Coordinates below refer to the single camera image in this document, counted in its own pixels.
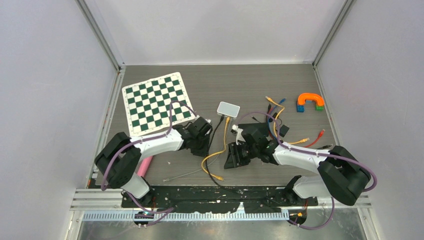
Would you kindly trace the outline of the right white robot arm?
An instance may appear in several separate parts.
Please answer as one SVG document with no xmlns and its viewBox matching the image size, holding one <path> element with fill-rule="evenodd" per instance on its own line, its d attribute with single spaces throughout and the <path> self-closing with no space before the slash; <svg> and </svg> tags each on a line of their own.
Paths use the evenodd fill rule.
<svg viewBox="0 0 424 240">
<path fill-rule="evenodd" d="M 315 173 L 315 176 L 294 176 L 282 191 L 291 205 L 315 197 L 332 197 L 353 206 L 366 190 L 372 175 L 342 146 L 331 150 L 299 147 L 278 140 L 268 140 L 256 127 L 233 125 L 235 142 L 229 143 L 225 169 L 248 165 L 252 159 L 267 164 L 293 166 Z"/>
</svg>

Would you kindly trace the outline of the black network switch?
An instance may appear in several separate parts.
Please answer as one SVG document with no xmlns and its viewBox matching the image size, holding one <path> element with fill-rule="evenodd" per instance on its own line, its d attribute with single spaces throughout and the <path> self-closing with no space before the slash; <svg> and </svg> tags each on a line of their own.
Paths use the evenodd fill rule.
<svg viewBox="0 0 424 240">
<path fill-rule="evenodd" d="M 256 127 L 263 135 L 265 136 L 270 136 L 272 135 L 273 137 L 276 136 L 276 134 L 274 133 L 274 131 L 270 130 L 270 126 L 266 123 L 266 122 L 261 122 L 261 123 L 240 123 L 238 125 L 239 128 L 245 130 L 248 127 Z M 287 132 L 289 131 L 289 127 L 286 125 L 282 125 L 281 128 L 279 129 L 279 136 L 284 138 L 285 135 L 287 134 Z"/>
</svg>

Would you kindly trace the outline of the white router box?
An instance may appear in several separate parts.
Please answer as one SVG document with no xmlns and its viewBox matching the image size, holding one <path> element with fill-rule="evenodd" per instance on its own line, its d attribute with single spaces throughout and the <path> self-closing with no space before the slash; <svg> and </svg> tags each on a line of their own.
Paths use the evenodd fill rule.
<svg viewBox="0 0 424 240">
<path fill-rule="evenodd" d="M 230 117 L 230 118 L 237 118 L 239 112 L 240 112 L 240 106 L 228 103 L 225 101 L 221 101 L 217 107 L 217 114 L 220 116 Z"/>
</svg>

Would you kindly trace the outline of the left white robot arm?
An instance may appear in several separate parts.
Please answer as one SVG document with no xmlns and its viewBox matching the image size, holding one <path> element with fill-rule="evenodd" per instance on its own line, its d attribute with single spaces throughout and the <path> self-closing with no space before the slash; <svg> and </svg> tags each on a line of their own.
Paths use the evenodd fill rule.
<svg viewBox="0 0 424 240">
<path fill-rule="evenodd" d="M 122 189 L 130 193 L 141 207 L 153 202 L 151 187 L 137 174 L 142 160 L 166 152 L 190 150 L 195 156 L 207 154 L 211 121 L 197 117 L 187 125 L 177 124 L 167 131 L 144 136 L 128 136 L 119 132 L 95 157 L 94 163 L 103 175 L 102 190 Z"/>
</svg>

